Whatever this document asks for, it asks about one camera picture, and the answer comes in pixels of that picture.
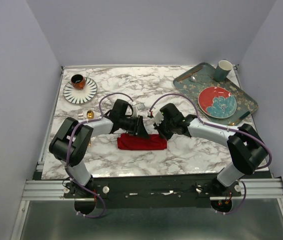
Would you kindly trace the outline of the red cloth napkin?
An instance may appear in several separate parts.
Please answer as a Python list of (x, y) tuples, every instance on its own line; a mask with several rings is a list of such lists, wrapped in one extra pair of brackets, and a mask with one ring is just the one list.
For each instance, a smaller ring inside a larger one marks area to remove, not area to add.
[(122, 133), (117, 138), (117, 147), (120, 150), (128, 151), (165, 150), (167, 148), (167, 140), (161, 138), (159, 134), (150, 134), (149, 138), (142, 138), (128, 133)]

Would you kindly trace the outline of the gold spoon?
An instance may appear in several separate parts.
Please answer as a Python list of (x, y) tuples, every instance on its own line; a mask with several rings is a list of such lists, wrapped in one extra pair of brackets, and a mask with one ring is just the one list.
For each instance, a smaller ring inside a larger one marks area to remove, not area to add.
[(87, 120), (92, 120), (95, 118), (95, 114), (92, 110), (88, 110), (87, 113), (86, 113), (86, 118)]

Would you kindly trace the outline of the silver fork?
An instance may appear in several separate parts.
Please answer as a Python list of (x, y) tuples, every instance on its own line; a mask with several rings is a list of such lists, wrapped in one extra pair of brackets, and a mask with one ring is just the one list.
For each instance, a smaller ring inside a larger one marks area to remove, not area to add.
[(78, 114), (77, 114), (78, 120), (83, 120), (84, 119), (84, 113), (82, 109), (78, 110)]

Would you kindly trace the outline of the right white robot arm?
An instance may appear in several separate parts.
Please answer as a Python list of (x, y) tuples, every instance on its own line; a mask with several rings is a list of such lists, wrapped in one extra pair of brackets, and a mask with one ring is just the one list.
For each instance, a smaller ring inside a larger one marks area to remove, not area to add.
[(184, 116), (172, 103), (155, 114), (153, 126), (166, 140), (177, 134), (206, 139), (228, 148), (231, 163), (208, 184), (209, 190), (217, 196), (227, 193), (241, 177), (252, 175), (266, 157), (272, 158), (270, 150), (251, 125), (226, 126), (204, 121), (198, 115)]

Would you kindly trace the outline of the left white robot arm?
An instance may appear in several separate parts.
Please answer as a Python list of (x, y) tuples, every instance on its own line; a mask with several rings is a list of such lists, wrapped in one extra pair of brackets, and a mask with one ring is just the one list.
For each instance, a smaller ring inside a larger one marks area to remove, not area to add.
[(125, 130), (132, 136), (149, 138), (143, 117), (126, 114), (128, 108), (132, 110), (133, 106), (125, 100), (117, 99), (105, 116), (82, 122), (68, 117), (50, 142), (49, 152), (64, 164), (66, 173), (75, 184), (75, 192), (80, 197), (86, 198), (93, 191), (93, 176), (84, 163), (92, 137)]

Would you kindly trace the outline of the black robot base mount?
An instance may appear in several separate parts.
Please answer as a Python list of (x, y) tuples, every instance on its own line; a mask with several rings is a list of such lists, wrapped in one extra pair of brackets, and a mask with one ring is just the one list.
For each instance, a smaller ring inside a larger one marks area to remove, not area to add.
[(130, 177), (95, 177), (82, 189), (73, 181), (64, 185), (64, 198), (86, 217), (103, 209), (214, 208), (230, 212), (240, 197), (238, 181), (229, 187), (215, 173)]

